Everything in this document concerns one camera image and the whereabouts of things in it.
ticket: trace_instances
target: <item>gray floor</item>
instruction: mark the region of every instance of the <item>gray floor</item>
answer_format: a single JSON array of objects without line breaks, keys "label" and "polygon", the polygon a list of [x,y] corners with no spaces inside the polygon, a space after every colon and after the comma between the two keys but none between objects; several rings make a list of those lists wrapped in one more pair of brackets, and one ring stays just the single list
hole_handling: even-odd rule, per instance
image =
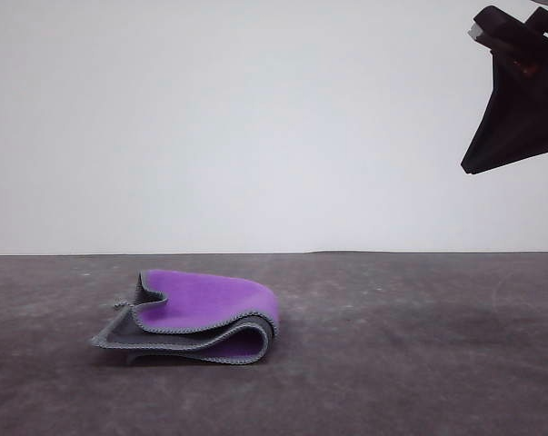
[{"label": "gray floor", "polygon": [[[91,348],[147,268],[264,283],[279,341]],[[548,253],[0,257],[0,436],[88,434],[548,436]]]}]

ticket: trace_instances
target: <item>purple cloth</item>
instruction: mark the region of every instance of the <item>purple cloth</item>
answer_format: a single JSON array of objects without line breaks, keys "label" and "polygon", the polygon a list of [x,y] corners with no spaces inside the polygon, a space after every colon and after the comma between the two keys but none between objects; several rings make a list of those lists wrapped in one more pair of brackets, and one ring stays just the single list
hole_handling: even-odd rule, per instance
[{"label": "purple cloth", "polygon": [[277,331],[277,300],[262,284],[190,272],[141,272],[145,291],[159,301],[137,304],[133,316],[148,332],[200,332],[248,315],[259,315]]}]

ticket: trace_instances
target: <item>white backdrop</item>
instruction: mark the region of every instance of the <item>white backdrop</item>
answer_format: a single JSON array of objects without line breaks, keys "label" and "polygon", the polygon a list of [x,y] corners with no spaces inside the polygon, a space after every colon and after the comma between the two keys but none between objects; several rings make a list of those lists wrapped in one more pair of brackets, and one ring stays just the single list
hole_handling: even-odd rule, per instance
[{"label": "white backdrop", "polygon": [[548,154],[459,166],[490,3],[0,0],[0,254],[548,251]]}]

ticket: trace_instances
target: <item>folded cloth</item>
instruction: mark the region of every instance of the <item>folded cloth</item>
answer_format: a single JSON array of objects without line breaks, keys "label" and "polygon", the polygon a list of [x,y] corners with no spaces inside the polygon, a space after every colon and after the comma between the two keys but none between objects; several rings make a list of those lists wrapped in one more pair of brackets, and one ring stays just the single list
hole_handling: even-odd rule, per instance
[{"label": "folded cloth", "polygon": [[140,272],[134,301],[91,343],[141,355],[246,364],[278,333],[277,299],[245,279],[178,271]]}]

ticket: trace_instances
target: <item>robotic arm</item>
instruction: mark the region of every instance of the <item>robotic arm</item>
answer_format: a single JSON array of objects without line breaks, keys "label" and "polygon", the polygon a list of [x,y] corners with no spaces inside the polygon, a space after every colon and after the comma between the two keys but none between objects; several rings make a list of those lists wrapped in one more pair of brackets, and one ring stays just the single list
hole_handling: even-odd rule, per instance
[{"label": "robotic arm", "polygon": [[489,6],[474,21],[469,35],[492,51],[493,93],[462,161],[472,174],[548,153],[548,10],[522,23]]}]

